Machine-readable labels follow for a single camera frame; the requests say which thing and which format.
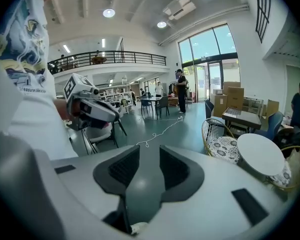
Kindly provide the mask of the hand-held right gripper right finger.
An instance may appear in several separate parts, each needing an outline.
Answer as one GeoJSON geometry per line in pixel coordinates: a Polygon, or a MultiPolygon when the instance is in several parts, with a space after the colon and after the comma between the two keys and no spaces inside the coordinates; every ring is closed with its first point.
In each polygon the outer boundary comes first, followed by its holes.
{"type": "Polygon", "coordinates": [[[165,191],[161,202],[184,202],[202,186],[205,173],[195,161],[173,151],[166,145],[159,147],[159,167],[165,191]]]}

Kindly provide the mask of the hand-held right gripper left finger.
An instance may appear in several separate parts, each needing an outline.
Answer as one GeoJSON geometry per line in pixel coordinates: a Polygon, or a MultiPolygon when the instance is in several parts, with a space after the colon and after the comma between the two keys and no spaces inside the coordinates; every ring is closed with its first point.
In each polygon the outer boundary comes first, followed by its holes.
{"type": "Polygon", "coordinates": [[[125,196],[140,165],[140,147],[135,145],[98,164],[94,181],[108,194],[125,196]]]}

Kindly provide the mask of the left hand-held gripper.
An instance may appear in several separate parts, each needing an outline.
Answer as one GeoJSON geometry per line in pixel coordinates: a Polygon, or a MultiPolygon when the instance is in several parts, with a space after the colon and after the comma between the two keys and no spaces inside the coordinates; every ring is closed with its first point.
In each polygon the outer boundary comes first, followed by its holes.
{"type": "Polygon", "coordinates": [[[102,129],[120,119],[120,113],[109,102],[98,98],[99,90],[84,76],[72,73],[63,88],[66,110],[74,131],[87,127],[102,129]]]}

